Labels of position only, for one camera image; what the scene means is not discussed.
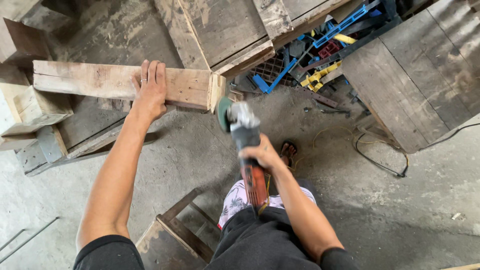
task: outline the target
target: concrete floor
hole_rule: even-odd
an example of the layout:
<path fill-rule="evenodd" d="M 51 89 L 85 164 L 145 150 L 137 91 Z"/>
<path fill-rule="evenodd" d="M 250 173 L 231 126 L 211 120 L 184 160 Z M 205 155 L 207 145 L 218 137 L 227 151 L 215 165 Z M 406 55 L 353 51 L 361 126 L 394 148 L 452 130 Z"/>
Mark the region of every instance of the concrete floor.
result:
<path fill-rule="evenodd" d="M 346 99 L 342 90 L 339 93 Z M 478 127 L 410 155 L 407 178 L 398 178 L 355 152 L 351 135 L 327 127 L 351 125 L 358 104 L 342 103 L 355 113 L 322 114 L 310 100 L 279 87 L 270 95 L 249 99 L 262 120 L 261 130 L 274 146 L 285 138 L 299 146 L 295 175 L 311 179 L 319 207 L 362 269 L 436 270 L 480 262 L 480 160 Z M 477 116 L 471 123 L 480 122 Z M 215 220 L 223 196 L 238 170 L 231 137 L 222 133 L 215 116 L 173 111 L 151 131 L 162 138 L 145 146 L 140 156 L 128 224 L 136 242 L 158 213 L 165 212 L 194 187 L 206 193 L 195 202 Z M 401 170 L 403 155 L 383 144 L 361 145 L 362 151 Z M 0 269 L 71 269 L 75 235 L 92 181 L 105 157 L 52 168 L 25 177 L 13 151 L 0 152 L 0 244 L 27 228 L 12 247 L 56 216 L 61 219 L 0 265 Z M 451 217 L 462 215 L 456 220 Z M 181 214 L 194 232 L 202 225 L 195 213 Z M 215 247 L 213 229 L 202 235 Z"/>

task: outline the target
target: right hand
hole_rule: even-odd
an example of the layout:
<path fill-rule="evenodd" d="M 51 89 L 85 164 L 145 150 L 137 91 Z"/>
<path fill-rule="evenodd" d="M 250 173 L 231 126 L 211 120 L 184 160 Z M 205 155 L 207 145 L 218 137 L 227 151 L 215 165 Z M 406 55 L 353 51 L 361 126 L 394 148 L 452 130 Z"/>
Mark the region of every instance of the right hand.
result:
<path fill-rule="evenodd" d="M 273 148 L 267 135 L 263 133 L 260 133 L 260 145 L 256 147 L 245 147 L 239 152 L 239 158 L 256 159 L 260 166 L 270 171 L 287 167 Z"/>

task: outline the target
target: grinding disc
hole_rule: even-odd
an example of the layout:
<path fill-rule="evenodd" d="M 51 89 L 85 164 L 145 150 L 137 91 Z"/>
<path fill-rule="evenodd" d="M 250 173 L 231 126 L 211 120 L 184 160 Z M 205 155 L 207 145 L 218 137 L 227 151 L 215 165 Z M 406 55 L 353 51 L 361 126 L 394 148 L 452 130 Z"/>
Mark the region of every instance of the grinding disc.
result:
<path fill-rule="evenodd" d="M 222 97 L 216 105 L 216 114 L 218 116 L 218 123 L 224 132 L 230 132 L 230 122 L 227 119 L 227 110 L 233 104 L 233 101 L 227 97 Z"/>

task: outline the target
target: foot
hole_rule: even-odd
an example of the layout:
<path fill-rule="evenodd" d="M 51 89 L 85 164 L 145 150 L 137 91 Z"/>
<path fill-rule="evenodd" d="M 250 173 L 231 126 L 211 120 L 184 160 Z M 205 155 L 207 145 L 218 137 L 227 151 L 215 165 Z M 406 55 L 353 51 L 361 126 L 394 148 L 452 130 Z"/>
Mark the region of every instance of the foot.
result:
<path fill-rule="evenodd" d="M 297 154 L 297 151 L 293 146 L 289 143 L 285 143 L 282 147 L 282 151 L 280 152 L 280 158 L 283 160 L 285 165 L 288 166 L 288 163 L 293 157 Z"/>

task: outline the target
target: left hand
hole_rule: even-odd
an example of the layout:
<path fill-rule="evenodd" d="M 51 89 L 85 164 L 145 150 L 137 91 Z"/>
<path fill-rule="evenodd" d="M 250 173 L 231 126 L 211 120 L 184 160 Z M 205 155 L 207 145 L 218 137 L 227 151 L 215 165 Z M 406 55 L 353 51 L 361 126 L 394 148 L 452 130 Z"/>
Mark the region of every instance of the left hand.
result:
<path fill-rule="evenodd" d="M 131 112 L 137 113 L 141 119 L 149 123 L 159 119 L 167 112 L 165 96 L 167 85 L 165 82 L 165 64 L 160 61 L 148 60 L 142 63 L 141 86 L 135 77 L 130 80 L 137 91 Z"/>

